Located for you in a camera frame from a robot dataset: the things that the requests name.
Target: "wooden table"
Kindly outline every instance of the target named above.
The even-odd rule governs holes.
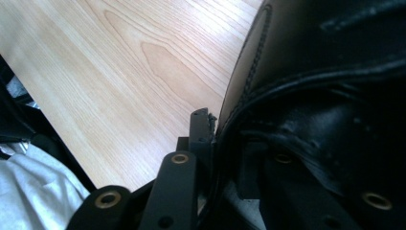
[[[0,0],[0,54],[97,187],[135,190],[218,115],[260,0]]]

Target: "wood grain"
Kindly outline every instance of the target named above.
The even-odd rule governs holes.
[[[97,187],[135,190],[218,115],[260,0],[0,1],[0,54]]]

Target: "leather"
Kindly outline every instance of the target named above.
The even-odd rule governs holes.
[[[219,117],[221,165],[260,138],[299,157],[364,226],[404,227],[405,39],[406,1],[265,1]],[[366,205],[368,191],[393,208]]]

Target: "white fabric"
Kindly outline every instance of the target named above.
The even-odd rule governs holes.
[[[69,169],[36,146],[0,161],[0,229],[65,229],[88,195]]]

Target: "black leather boot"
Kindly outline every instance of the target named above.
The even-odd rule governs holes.
[[[406,1],[265,1],[220,114],[219,180],[259,198],[267,228],[404,229],[405,77]]]

